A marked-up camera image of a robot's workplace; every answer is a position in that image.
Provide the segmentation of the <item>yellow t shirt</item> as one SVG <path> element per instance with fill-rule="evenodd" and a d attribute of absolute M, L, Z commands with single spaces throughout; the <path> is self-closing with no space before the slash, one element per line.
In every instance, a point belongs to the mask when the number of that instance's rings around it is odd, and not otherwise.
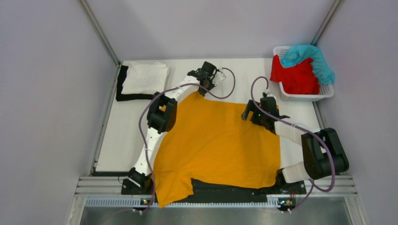
<path fill-rule="evenodd" d="M 280 139 L 241 119 L 245 108 L 198 93 L 178 105 L 176 123 L 162 140 L 153 165 L 161 208 L 192 195 L 192 179 L 256 189 L 275 184 Z"/>

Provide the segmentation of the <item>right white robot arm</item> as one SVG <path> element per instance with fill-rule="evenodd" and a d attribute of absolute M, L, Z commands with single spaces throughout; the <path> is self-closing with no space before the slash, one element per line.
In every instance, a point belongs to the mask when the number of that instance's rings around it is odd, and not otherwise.
<path fill-rule="evenodd" d="M 301 147 L 303 160 L 277 172 L 275 187 L 281 193 L 288 193 L 295 182 L 337 175 L 350 167 L 335 129 L 300 125 L 289 116 L 281 115 L 272 95 L 263 96 L 259 102 L 249 100 L 241 118 L 250 119 L 253 124 Z"/>

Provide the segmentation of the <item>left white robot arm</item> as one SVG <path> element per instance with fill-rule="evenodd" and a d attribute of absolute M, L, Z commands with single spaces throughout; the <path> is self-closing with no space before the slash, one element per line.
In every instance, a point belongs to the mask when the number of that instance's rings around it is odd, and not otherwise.
<path fill-rule="evenodd" d="M 138 193 L 144 194 L 150 189 L 152 164 L 164 136 L 176 123 L 178 104 L 194 92 L 202 96 L 206 95 L 225 78 L 221 68 L 205 61 L 201 68 L 188 72 L 176 87 L 154 94 L 139 118 L 138 124 L 142 125 L 142 120 L 146 116 L 148 129 L 144 134 L 142 128 L 139 127 L 144 145 L 128 175 L 128 180 Z"/>

